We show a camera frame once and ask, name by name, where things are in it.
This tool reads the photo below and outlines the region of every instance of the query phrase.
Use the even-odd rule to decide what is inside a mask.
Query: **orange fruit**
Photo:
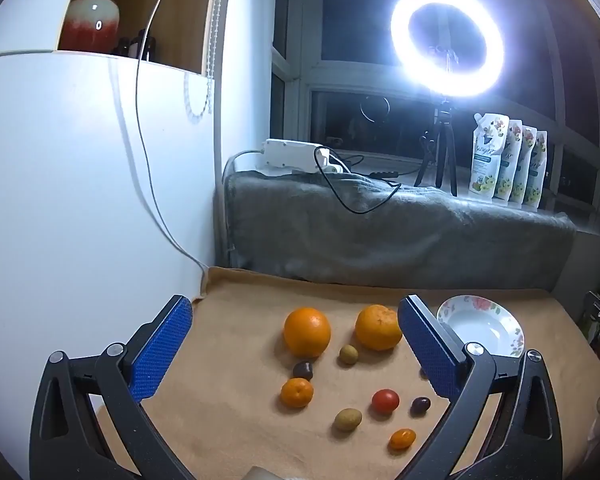
[[[280,390],[280,400],[290,408],[304,408],[313,398],[314,387],[306,379],[289,379]]]
[[[389,439],[389,447],[395,450],[407,449],[411,447],[416,440],[416,432],[413,430],[403,429],[392,434]]]
[[[286,317],[283,335],[296,357],[318,357],[329,345],[331,325],[319,310],[305,306]]]
[[[372,350],[388,350],[402,339],[398,314],[383,305],[369,305],[358,314],[356,337]]]

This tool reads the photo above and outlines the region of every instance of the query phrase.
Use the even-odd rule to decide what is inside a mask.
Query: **plate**
[[[525,335],[518,320],[486,298],[450,298],[440,305],[438,321],[447,323],[463,343],[480,343],[492,355],[520,357],[525,350]]]

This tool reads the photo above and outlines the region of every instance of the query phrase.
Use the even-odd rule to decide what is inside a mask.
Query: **vase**
[[[118,43],[119,20],[113,0],[73,0],[64,17],[59,48],[108,54]]]

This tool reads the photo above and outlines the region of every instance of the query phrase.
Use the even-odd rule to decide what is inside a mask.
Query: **white power adapter box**
[[[317,173],[318,165],[325,173],[341,173],[342,167],[329,163],[329,149],[320,144],[299,140],[267,139],[262,145],[265,164],[272,168]]]

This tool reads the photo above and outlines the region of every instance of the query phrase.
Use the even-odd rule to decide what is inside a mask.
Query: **tripod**
[[[438,146],[438,167],[436,168],[436,187],[442,187],[442,179],[445,174],[445,161],[448,154],[449,178],[451,179],[451,194],[458,196],[458,178],[456,177],[456,140],[454,129],[451,125],[451,102],[443,98],[436,108],[434,114],[433,128],[430,132],[420,137],[420,143],[424,150],[424,157],[420,165],[420,171],[416,177],[414,186],[422,183],[424,173],[429,163],[436,160],[436,145]]]

